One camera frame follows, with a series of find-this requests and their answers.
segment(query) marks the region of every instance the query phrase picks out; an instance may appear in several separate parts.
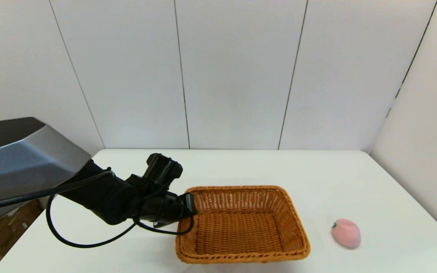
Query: tabletop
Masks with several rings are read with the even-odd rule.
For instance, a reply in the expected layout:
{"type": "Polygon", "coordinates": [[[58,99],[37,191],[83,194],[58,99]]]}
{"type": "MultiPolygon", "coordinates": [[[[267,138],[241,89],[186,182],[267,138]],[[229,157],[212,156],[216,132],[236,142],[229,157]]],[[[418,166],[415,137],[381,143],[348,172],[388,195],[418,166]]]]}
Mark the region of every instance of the tabletop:
{"type": "MultiPolygon", "coordinates": [[[[278,263],[191,265],[177,258],[175,236],[139,227],[102,247],[78,249],[55,239],[42,214],[0,262],[0,273],[437,271],[437,222],[364,152],[102,150],[94,161],[126,179],[143,174],[153,152],[182,164],[181,178],[170,187],[177,194],[199,185],[281,186],[305,227],[311,254],[278,263]],[[357,249],[347,250],[333,239],[331,226],[339,218],[359,226],[357,249]]],[[[77,243],[107,240],[132,224],[107,225],[64,197],[52,204],[52,219],[63,237],[77,243]]]]}

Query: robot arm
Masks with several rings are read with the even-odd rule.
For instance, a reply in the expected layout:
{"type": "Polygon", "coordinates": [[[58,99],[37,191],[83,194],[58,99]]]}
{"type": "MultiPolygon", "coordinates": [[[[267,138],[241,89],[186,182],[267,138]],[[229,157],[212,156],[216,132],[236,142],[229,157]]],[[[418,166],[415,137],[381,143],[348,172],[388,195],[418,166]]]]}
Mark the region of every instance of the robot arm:
{"type": "MultiPolygon", "coordinates": [[[[108,224],[132,218],[160,228],[196,214],[191,193],[168,191],[182,166],[161,154],[151,154],[147,163],[142,177],[133,174],[122,180],[106,174],[110,168],[97,166],[87,152],[45,123],[34,118],[0,121],[0,200],[98,177],[60,195],[108,224]]],[[[22,204],[1,207],[0,217],[22,204]]]]}

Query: orange wicker basket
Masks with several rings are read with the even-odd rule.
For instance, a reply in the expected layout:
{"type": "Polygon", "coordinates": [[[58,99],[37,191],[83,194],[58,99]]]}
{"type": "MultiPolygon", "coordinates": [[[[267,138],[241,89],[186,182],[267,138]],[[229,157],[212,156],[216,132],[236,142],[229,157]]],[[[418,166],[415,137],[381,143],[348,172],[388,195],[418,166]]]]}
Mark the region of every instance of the orange wicker basket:
{"type": "MultiPolygon", "coordinates": [[[[185,263],[250,263],[304,259],[310,244],[290,197],[280,187],[195,187],[197,215],[176,237],[185,263]]],[[[190,220],[178,224],[178,231],[190,220]]]]}

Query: basket rim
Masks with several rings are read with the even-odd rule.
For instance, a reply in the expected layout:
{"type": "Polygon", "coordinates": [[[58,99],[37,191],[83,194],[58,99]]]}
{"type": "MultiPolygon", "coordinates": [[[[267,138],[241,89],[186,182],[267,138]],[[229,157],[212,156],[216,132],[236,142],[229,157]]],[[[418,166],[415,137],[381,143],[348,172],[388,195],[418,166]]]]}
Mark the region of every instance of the basket rim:
{"type": "Polygon", "coordinates": [[[277,252],[246,252],[246,253],[229,253],[229,254],[193,254],[189,252],[185,252],[184,249],[182,249],[182,238],[181,236],[176,237],[176,254],[180,258],[188,258],[188,259],[242,259],[242,258],[258,258],[258,259],[264,259],[265,257],[281,257],[281,256],[291,256],[291,257],[306,257],[311,252],[311,245],[308,239],[308,236],[306,235],[305,228],[302,225],[302,222],[298,216],[298,212],[296,211],[293,201],[291,200],[291,197],[288,195],[286,190],[281,188],[277,185],[219,185],[219,186],[198,186],[198,187],[192,187],[186,190],[186,192],[193,192],[193,191],[203,191],[203,190],[234,190],[234,191],[240,191],[240,190],[278,190],[282,197],[284,198],[284,201],[288,203],[288,205],[293,208],[293,220],[300,229],[300,231],[305,234],[304,241],[305,245],[300,250],[293,250],[293,251],[277,251],[277,252]]]}

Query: pink peach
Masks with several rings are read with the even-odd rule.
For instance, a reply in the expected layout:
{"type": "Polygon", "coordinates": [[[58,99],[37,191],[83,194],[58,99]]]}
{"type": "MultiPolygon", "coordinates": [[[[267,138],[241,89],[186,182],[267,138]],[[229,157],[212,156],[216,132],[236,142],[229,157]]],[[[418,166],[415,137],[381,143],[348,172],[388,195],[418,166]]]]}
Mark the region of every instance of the pink peach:
{"type": "Polygon", "coordinates": [[[354,249],[360,245],[360,230],[358,226],[350,220],[336,220],[332,227],[332,235],[333,238],[344,247],[354,249]]]}

